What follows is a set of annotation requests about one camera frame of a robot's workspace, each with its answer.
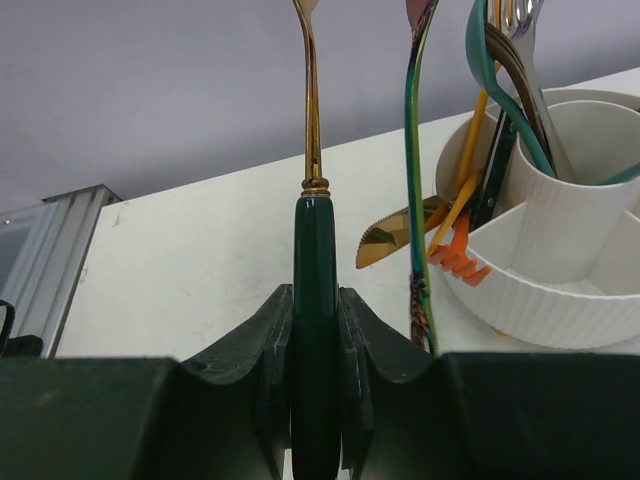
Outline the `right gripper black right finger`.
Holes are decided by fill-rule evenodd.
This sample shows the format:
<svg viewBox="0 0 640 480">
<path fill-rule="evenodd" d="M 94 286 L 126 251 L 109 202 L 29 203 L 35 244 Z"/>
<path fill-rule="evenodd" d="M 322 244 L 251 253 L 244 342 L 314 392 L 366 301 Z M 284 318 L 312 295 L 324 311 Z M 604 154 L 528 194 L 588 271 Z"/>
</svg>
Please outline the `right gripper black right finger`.
<svg viewBox="0 0 640 480">
<path fill-rule="evenodd" d="M 343 466 L 355 479 L 635 479 L 639 360 L 430 355 L 339 292 Z"/>
</svg>

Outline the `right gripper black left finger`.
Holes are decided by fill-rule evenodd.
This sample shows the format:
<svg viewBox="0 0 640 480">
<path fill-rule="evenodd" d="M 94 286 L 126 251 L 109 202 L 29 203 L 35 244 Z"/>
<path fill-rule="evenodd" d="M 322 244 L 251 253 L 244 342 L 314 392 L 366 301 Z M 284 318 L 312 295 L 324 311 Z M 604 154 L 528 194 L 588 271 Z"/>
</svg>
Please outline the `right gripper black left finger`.
<svg viewBox="0 0 640 480">
<path fill-rule="evenodd" d="M 44 359 L 1 307 L 5 479 L 279 479 L 289 285 L 190 359 Z"/>
</svg>

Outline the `iridescent rainbow fork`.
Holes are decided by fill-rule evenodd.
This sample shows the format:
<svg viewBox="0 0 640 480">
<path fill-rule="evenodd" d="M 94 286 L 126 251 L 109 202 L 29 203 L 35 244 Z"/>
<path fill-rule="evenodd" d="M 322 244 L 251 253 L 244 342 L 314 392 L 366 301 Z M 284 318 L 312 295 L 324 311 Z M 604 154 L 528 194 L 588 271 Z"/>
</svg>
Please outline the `iridescent rainbow fork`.
<svg viewBox="0 0 640 480">
<path fill-rule="evenodd" d="M 406 3 L 412 44 L 404 92 L 404 141 L 411 261 L 409 307 L 411 340 L 431 355 L 437 353 L 437 338 L 431 310 L 430 282 L 424 239 L 418 109 L 422 56 L 437 5 L 436 0 L 408 1 Z"/>
</svg>

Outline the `gold fork green handle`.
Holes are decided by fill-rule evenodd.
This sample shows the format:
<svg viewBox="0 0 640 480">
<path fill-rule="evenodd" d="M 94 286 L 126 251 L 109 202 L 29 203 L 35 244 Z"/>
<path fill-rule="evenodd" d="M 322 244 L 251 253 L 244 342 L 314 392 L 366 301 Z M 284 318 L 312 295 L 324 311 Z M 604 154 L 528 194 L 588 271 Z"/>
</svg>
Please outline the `gold fork green handle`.
<svg viewBox="0 0 640 480">
<path fill-rule="evenodd" d="M 322 173 L 315 1 L 296 1 L 305 47 L 305 176 L 294 219 L 291 435 L 296 479 L 334 479 L 341 427 L 334 208 Z"/>
</svg>

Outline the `white utensil holder cup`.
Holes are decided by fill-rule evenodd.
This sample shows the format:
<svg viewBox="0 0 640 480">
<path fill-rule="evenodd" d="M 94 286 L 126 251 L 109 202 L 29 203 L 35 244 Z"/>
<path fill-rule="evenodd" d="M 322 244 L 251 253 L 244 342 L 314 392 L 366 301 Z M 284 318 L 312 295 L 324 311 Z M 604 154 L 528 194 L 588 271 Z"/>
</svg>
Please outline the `white utensil holder cup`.
<svg viewBox="0 0 640 480">
<path fill-rule="evenodd" d="M 639 162 L 639 99 L 560 88 L 545 94 L 571 163 L 570 181 L 541 173 L 513 146 L 493 218 L 466 253 L 482 280 L 430 272 L 438 326 L 455 305 L 490 327 L 559 349 L 600 348 L 639 334 L 639 182 L 614 176 Z"/>
</svg>

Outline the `orange plastic fork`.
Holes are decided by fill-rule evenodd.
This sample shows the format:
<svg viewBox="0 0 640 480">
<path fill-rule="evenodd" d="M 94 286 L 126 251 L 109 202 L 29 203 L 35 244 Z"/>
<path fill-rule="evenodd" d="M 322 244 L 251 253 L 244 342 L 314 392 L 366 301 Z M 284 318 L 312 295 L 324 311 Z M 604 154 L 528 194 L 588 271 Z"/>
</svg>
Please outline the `orange plastic fork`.
<svg viewBox="0 0 640 480">
<path fill-rule="evenodd" d="M 465 213 L 459 216 L 454 223 L 452 241 L 447 245 L 437 246 L 434 252 L 429 255 L 428 261 L 467 285 L 477 287 L 491 273 L 492 269 L 488 265 L 478 268 L 478 262 L 467 256 L 469 233 L 470 215 Z"/>
</svg>

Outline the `gold knife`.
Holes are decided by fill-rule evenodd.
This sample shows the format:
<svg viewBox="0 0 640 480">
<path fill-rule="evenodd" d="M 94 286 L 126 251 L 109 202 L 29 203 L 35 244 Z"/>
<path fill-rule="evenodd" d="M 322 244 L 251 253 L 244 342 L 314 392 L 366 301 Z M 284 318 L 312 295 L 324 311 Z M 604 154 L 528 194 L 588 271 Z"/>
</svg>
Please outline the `gold knife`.
<svg viewBox="0 0 640 480">
<path fill-rule="evenodd" d="M 422 201 L 424 232 L 439 226 L 449 212 L 449 203 L 434 195 Z M 405 207 L 370 225 L 363 233 L 355 267 L 363 269 L 410 243 L 409 212 Z"/>
</svg>

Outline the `silver metal fork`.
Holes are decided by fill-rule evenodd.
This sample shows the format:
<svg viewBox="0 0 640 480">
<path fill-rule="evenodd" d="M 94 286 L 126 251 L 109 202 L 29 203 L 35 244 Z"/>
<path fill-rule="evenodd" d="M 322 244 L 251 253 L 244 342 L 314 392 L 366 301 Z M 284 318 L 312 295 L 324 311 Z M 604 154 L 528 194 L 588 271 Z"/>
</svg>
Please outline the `silver metal fork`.
<svg viewBox="0 0 640 480">
<path fill-rule="evenodd" d="M 544 139 L 547 144 L 546 151 L 551 157 L 550 162 L 553 163 L 559 179 L 573 181 L 576 179 L 576 174 L 550 116 L 535 65 L 536 26 L 543 5 L 543 1 L 510 1 L 509 38 L 520 55 L 529 81 L 539 123 L 545 131 Z"/>
</svg>

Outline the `aluminium frame rail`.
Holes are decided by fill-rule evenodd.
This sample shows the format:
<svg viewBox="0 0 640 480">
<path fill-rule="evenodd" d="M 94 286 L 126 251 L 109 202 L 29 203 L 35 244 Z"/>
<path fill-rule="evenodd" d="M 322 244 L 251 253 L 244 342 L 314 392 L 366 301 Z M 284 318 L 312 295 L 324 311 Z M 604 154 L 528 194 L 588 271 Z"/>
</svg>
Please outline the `aluminium frame rail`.
<svg viewBox="0 0 640 480">
<path fill-rule="evenodd" d="M 1 356 L 56 355 L 101 210 L 104 185 L 1 215 Z"/>
</svg>

